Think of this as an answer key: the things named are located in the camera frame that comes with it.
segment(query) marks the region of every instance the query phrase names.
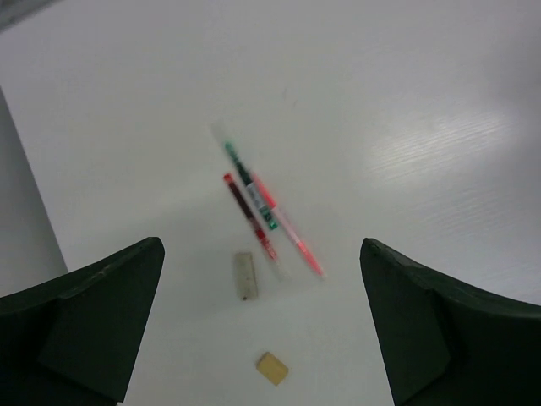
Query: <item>green pen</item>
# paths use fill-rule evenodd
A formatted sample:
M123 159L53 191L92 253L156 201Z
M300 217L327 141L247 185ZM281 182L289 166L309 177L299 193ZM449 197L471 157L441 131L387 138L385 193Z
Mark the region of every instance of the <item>green pen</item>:
M272 216L271 209L265 203L265 199L263 199L263 196L261 196L261 193L259 189L257 188L257 185L254 183L249 172L246 170L243 163L240 162L240 159L238 159L238 154L235 151L235 148L233 147L232 142L226 141L224 143L224 148L226 149L226 152L231 158L231 160L233 161L233 164L235 165L235 168L237 169L238 176L240 176L240 178L243 180L244 187L248 191L250 198L255 204L255 207L261 213L261 216L265 219L269 229L274 230L275 228L278 227L278 223Z

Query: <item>gray floor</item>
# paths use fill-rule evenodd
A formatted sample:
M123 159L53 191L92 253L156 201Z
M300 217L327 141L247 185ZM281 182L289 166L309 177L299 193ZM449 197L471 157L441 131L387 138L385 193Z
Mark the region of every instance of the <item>gray floor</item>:
M0 297L66 272L0 90Z

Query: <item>pink highlighter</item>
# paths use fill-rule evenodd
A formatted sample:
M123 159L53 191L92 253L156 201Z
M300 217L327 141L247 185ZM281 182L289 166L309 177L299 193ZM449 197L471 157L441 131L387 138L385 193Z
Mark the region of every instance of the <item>pink highlighter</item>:
M276 220L278 220L284 230L286 230L286 234L289 239L297 246L298 250L303 255L306 262L314 270L314 272L321 277L326 277L326 274L323 272L323 269L321 269L320 264L315 259L314 254L310 252L306 244L300 239L297 232L295 231L295 228L293 228L293 225L289 222L283 211L278 208L278 206L276 205L276 201L272 198L271 193L269 193L269 190L267 190L263 182L261 182L261 179L255 173L251 173L251 175L252 179L257 185L257 188L263 195L263 198L266 200L270 211L272 211L272 214L275 216Z

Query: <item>pen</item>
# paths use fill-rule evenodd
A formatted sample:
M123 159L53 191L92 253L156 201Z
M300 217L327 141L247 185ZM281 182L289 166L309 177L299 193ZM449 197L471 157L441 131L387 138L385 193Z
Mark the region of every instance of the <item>pen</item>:
M275 265L278 266L278 269L280 270L279 264L278 264L278 255L276 254L276 251L274 251L274 248L272 247L271 242L265 235L265 232L263 231L263 228L260 226L260 223L257 221L257 218L255 218L254 213L249 208L248 203L246 203L246 200L241 195L237 184L235 184L235 181L233 180L233 176L230 173L226 173L223 176L223 180L226 182L227 186L229 186L229 189L231 190L232 195L235 197L235 200L237 201L244 215L248 219L250 225L252 226L252 229L254 230L254 233L257 239L260 241L265 252L269 256L269 258L275 263Z
M256 184L254 183L253 179L250 177L249 172L244 167L243 163L238 158L238 154L235 151L235 148L233 147L232 142L227 141L224 144L224 148L227 151L227 154L232 159L235 168L237 169L238 176L243 180L244 187L248 191L248 194L252 198L252 201L255 204L255 207L257 210L261 213L261 216L265 219L267 226L269 229L274 230L276 227L278 227L278 224L276 223L276 220L271 214L270 208L266 205L265 200L261 196L261 193L258 191Z
M321 266L318 263L318 261L315 259L314 254L310 252L308 246L298 236L297 232L295 231L295 228L293 227L291 222L287 219L287 216L284 214L284 212L278 208L278 206L276 205L276 201L272 198L271 193L265 187L263 182L261 182L261 179L259 179L258 176L255 175L254 173L252 173L252 177L254 178L254 181L257 184L258 189L261 191L261 194L265 198L267 204L269 205L270 210L272 211L272 214L274 214L274 216L276 217L276 220L278 220L278 222L281 224L284 230L286 230L286 234L289 237L289 239L297 246L301 255L304 257L304 259L310 265L310 267L314 270L314 272L317 273L321 277L325 277L325 272L323 271L323 269L321 269Z

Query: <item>red pen cap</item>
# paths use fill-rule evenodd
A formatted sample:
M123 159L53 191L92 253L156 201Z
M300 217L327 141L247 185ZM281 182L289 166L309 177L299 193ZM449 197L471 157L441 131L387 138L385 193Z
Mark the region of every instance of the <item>red pen cap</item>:
M252 178L257 185L257 189L260 190L263 198L267 201L267 205L269 205L269 208L274 209L276 207L276 202L272 198L271 193L269 193L269 190L267 190L263 182L261 182L261 179L255 173L251 173L250 175L252 175Z

